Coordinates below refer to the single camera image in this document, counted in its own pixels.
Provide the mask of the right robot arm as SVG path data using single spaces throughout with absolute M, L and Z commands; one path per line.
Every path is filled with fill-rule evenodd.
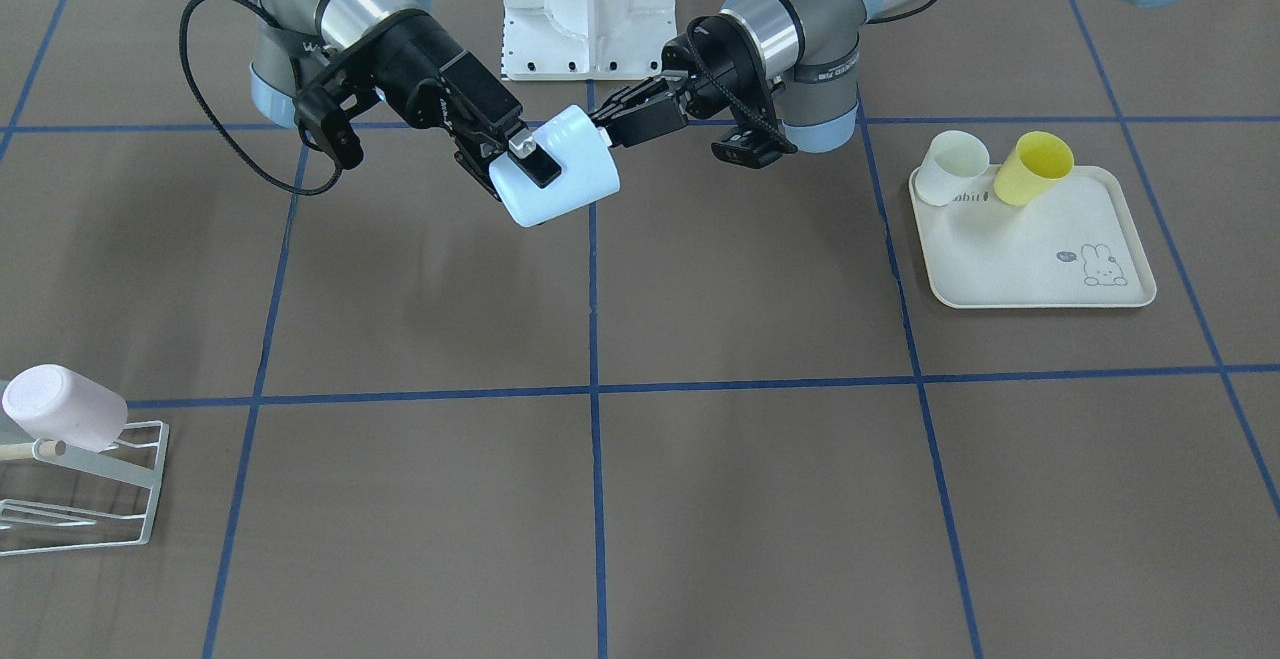
M 189 67 L 191 0 L 180 17 L 180 65 Z M 413 129 L 447 131 L 456 161 L 489 193 L 494 168 L 515 164 L 516 177 L 547 189 L 563 175 L 524 122 L 524 107 L 486 67 L 448 35 L 429 0 L 230 0 L 255 13 L 265 67 L 253 79 L 259 104 L 305 147 L 325 154 L 334 175 L 364 159 L 352 120 L 387 102 Z

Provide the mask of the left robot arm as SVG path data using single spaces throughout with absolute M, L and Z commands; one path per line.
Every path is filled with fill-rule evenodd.
M 612 147 L 636 147 L 730 111 L 735 125 L 712 145 L 719 161 L 759 170 L 788 154 L 829 152 L 858 125 L 860 31 L 927 3 L 726 0 L 664 45 L 658 75 L 612 93 L 591 122 Z

